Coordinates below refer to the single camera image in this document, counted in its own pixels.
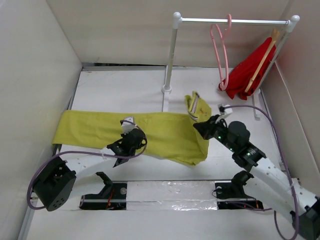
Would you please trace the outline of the yellow-green trousers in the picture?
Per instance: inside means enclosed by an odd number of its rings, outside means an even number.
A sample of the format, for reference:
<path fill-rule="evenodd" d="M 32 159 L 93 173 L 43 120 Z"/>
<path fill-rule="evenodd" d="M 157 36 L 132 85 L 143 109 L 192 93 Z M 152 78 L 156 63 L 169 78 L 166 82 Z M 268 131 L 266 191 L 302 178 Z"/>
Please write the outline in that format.
<path fill-rule="evenodd" d="M 208 156 L 209 142 L 194 128 L 206 122 L 212 109 L 196 91 L 184 97 L 187 113 L 133 113 L 147 138 L 145 154 L 195 166 Z M 120 138 L 120 121 L 130 113 L 66 110 L 52 144 L 101 149 Z"/>

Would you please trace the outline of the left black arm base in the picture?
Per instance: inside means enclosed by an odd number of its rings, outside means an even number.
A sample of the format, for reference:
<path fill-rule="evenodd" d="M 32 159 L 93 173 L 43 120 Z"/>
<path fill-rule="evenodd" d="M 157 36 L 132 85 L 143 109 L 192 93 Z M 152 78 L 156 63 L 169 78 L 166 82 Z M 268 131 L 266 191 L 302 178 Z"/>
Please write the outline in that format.
<path fill-rule="evenodd" d="M 127 209 L 127 181 L 113 182 L 104 172 L 95 174 L 100 177 L 104 186 L 99 193 L 82 195 L 79 208 L 81 210 L 122 211 Z"/>

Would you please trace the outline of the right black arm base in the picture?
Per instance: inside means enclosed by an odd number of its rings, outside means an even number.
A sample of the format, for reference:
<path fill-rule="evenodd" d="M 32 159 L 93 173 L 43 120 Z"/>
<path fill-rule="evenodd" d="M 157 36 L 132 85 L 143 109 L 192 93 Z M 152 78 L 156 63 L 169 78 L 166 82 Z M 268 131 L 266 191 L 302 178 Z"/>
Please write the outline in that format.
<path fill-rule="evenodd" d="M 264 206 L 261 201 L 245 194 L 244 185 L 250 178 L 253 178 L 253 175 L 243 170 L 232 179 L 215 181 L 215 189 L 211 194 L 217 200 L 217 208 L 219 210 L 263 211 Z"/>

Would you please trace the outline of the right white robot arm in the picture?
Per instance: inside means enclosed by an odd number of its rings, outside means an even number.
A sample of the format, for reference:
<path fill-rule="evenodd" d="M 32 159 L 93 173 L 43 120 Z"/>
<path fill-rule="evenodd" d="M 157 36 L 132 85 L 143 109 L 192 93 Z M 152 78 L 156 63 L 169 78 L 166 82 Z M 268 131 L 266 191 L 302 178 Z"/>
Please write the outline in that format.
<path fill-rule="evenodd" d="M 302 187 L 297 180 L 277 168 L 266 154 L 250 142 L 244 123 L 227 124 L 219 115 L 193 127 L 203 139 L 216 139 L 232 152 L 232 159 L 242 168 L 231 180 L 237 197 L 255 198 L 281 214 L 306 240 L 320 236 L 320 198 Z"/>

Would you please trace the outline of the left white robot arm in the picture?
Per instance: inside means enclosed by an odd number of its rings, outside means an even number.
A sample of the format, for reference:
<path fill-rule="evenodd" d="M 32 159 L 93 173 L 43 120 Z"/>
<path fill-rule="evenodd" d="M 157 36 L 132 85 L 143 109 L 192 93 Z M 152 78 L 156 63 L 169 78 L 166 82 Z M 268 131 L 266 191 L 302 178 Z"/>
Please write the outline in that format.
<path fill-rule="evenodd" d="M 74 190 L 76 181 L 96 175 L 102 179 L 94 186 L 94 192 L 100 198 L 111 194 L 113 185 L 105 170 L 120 166 L 138 156 L 137 150 L 145 150 L 147 137 L 139 127 L 121 134 L 121 139 L 102 148 L 99 152 L 82 151 L 83 157 L 64 160 L 60 152 L 52 156 L 33 175 L 26 194 L 27 205 L 37 210 L 31 203 L 32 193 L 42 202 L 49 212 L 64 205 L 70 197 L 80 193 Z"/>

